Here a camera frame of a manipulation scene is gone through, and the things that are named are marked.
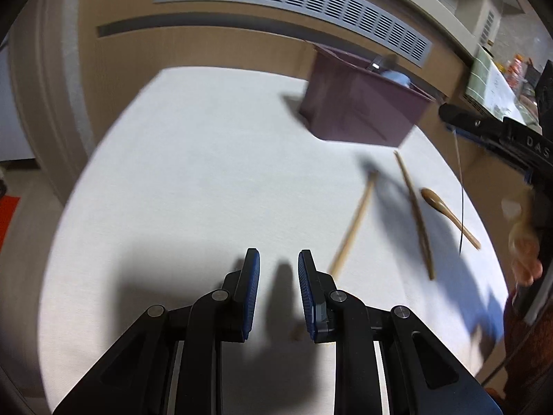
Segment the right hand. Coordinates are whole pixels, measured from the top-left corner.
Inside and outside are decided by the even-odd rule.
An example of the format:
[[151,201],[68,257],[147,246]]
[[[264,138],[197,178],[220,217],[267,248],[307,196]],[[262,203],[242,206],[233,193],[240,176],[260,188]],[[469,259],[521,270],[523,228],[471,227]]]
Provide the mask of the right hand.
[[532,226],[533,192],[529,189],[502,200],[505,220],[510,224],[508,249],[516,284],[529,287],[543,274],[538,259],[538,235]]

